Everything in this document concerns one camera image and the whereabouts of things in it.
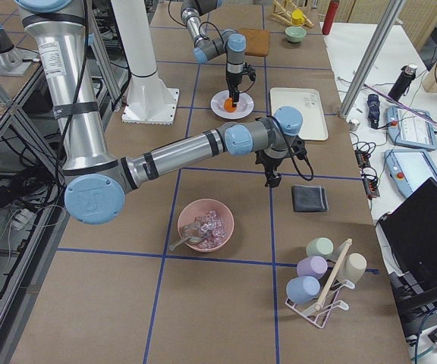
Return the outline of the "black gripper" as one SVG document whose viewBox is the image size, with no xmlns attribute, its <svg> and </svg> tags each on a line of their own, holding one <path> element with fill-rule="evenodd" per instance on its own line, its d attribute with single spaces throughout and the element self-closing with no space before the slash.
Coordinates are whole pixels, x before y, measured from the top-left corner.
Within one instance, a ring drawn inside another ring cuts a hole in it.
<svg viewBox="0 0 437 364">
<path fill-rule="evenodd" d="M 240 100 L 240 90 L 239 85 L 242 82 L 242 77 L 245 75 L 246 71 L 239 72 L 225 72 L 225 79 L 228 87 L 228 107 L 237 107 Z"/>
<path fill-rule="evenodd" d="M 262 165 L 266 176 L 265 187 L 278 187 L 281 183 L 281 174 L 278 172 L 278 167 L 281 165 L 285 156 L 273 158 L 266 153 L 266 151 L 256 151 L 256 165 Z"/>
</svg>

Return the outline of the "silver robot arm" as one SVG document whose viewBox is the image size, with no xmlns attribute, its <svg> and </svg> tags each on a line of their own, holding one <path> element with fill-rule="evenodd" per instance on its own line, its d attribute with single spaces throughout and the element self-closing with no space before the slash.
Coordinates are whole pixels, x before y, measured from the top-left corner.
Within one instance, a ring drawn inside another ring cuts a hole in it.
<svg viewBox="0 0 437 364">
<path fill-rule="evenodd" d="M 211 61 L 226 54 L 225 79 L 228 98 L 224 107 L 226 111 L 235 111 L 240 101 L 239 86 L 244 75 L 252 71 L 250 79 L 255 80 L 255 72 L 245 62 L 246 38 L 235 30 L 218 31 L 216 38 L 208 36 L 204 29 L 205 21 L 201 17 L 219 8 L 223 1 L 183 1 L 181 20 L 193 40 L 193 54 L 199 64 Z"/>
<path fill-rule="evenodd" d="M 107 149 L 99 106 L 86 69 L 90 1 L 14 1 L 25 31 L 38 46 L 61 131 L 66 160 L 64 204 L 69 214 L 85 224 L 104 224 L 124 207 L 125 194 L 142 183 L 182 167 L 214 157 L 256 154 L 264 167 L 266 187 L 277 187 L 277 167 L 293 159 L 304 147 L 299 137 L 301 113 L 283 106 L 273 116 L 238 124 L 229 122 L 213 130 L 154 149 L 137 158 L 117 159 Z M 233 102 L 239 101 L 238 85 L 253 69 L 244 61 L 246 38 L 226 29 L 210 39 L 200 18 L 222 1 L 183 1 L 181 19 L 192 37 L 196 60 L 205 63 L 226 55 L 226 82 Z M 178 89 L 167 88 L 159 78 L 149 21 L 143 1 L 112 1 L 130 71 L 125 121 L 172 124 Z M 58 177 L 60 149 L 57 153 Z"/>
</svg>

